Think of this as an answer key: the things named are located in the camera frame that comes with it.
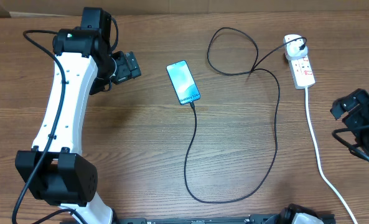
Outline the blue Galaxy smartphone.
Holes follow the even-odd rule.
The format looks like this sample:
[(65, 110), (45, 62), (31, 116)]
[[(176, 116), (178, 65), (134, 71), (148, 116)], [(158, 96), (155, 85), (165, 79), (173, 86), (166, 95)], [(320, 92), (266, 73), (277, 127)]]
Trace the blue Galaxy smartphone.
[(168, 65), (166, 70), (181, 105), (201, 98), (199, 89), (185, 60)]

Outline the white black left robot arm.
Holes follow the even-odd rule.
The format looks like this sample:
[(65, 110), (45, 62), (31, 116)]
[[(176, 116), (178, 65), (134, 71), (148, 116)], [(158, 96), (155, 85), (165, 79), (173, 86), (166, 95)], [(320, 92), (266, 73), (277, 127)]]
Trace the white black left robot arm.
[(100, 7), (85, 7), (73, 29), (54, 32), (54, 80), (45, 116), (31, 149), (18, 151), (15, 166), (23, 192), (68, 212), (77, 223), (117, 223), (116, 212), (97, 193), (96, 167), (82, 156), (82, 128), (91, 95), (141, 75), (132, 52), (116, 50), (117, 22)]

